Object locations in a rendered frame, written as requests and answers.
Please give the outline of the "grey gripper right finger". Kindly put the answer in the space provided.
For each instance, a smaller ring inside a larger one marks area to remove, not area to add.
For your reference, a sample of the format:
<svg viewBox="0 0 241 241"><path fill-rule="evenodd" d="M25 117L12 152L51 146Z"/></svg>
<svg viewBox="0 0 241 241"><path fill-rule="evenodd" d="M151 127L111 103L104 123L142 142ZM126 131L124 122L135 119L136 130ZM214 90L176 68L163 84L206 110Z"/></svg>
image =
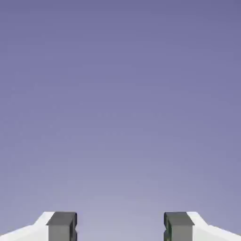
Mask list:
<svg viewBox="0 0 241 241"><path fill-rule="evenodd" d="M241 241L241 235L209 225L198 212L165 212L163 241Z"/></svg>

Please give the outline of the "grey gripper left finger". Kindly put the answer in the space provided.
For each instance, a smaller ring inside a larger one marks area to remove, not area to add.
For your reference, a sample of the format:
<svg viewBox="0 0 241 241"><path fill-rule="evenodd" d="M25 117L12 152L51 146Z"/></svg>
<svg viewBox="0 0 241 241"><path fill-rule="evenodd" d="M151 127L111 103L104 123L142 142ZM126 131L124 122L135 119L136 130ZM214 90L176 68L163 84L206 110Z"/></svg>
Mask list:
<svg viewBox="0 0 241 241"><path fill-rule="evenodd" d="M0 235L0 241L78 241L73 211L45 211L32 224Z"/></svg>

